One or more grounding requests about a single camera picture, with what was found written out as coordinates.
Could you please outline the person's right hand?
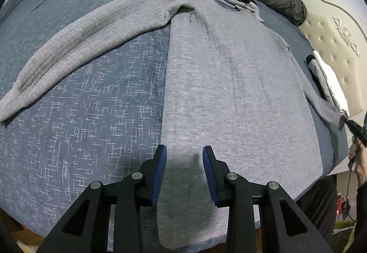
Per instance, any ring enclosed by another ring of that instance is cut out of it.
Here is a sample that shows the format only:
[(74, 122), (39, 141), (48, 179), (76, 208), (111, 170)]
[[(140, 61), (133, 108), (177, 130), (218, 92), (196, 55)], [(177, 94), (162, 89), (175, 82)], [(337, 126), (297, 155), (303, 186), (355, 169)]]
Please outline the person's right hand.
[(361, 187), (366, 182), (366, 175), (367, 175), (366, 148), (362, 143), (360, 143), (358, 138), (353, 137), (353, 143), (350, 147), (350, 151), (348, 154), (349, 160), (351, 160), (355, 156), (357, 149), (360, 149), (360, 153), (354, 173), (356, 173), (358, 186)]

